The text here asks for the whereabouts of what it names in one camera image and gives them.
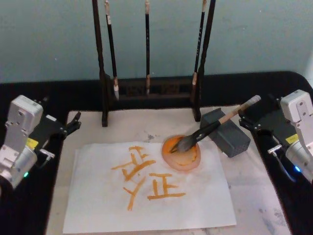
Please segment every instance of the calligraphy brush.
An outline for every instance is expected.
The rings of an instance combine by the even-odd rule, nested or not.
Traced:
[[[115,52],[114,52],[114,43],[113,43],[113,34],[112,34],[112,23],[111,23],[111,17],[110,17],[110,4],[108,0],[105,1],[104,6],[106,9],[106,16],[107,16],[106,18],[107,18],[111,60],[112,60],[113,89],[114,89],[114,94],[115,94],[116,99],[119,100],[118,80],[117,80],[117,74],[116,74]]]
[[[145,0],[146,6],[146,91],[150,93],[150,34],[149,34],[149,0]]]
[[[255,95],[250,100],[248,100],[246,103],[240,105],[238,108],[234,109],[233,111],[229,112],[225,116],[221,117],[217,121],[213,122],[212,124],[209,124],[198,131],[194,132],[193,134],[183,137],[181,140],[179,140],[171,149],[170,153],[175,152],[186,152],[189,149],[191,149],[197,142],[204,139],[206,136],[211,134],[214,130],[216,130],[220,125],[223,125],[225,122],[230,120],[233,116],[238,114],[239,110],[245,110],[249,106],[255,104],[261,100],[261,98],[258,95]]]
[[[200,54],[200,47],[201,47],[201,39],[202,39],[202,30],[203,30],[206,1],[207,0],[203,0],[203,2],[202,2],[202,12],[201,12],[201,21],[200,21],[199,36],[198,36],[198,46],[197,46],[197,53],[196,53],[195,70],[194,70],[194,73],[192,76],[192,90],[191,90],[191,95],[190,95],[191,102],[193,102],[193,100],[195,99],[195,94],[196,94],[198,61],[199,61],[199,54]]]

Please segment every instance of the orange ink dish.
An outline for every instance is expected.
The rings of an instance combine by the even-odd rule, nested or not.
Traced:
[[[201,154],[198,144],[184,153],[170,153],[173,146],[183,137],[183,135],[178,135],[168,138],[162,146],[162,157],[171,168],[179,171],[189,171],[200,164]]]

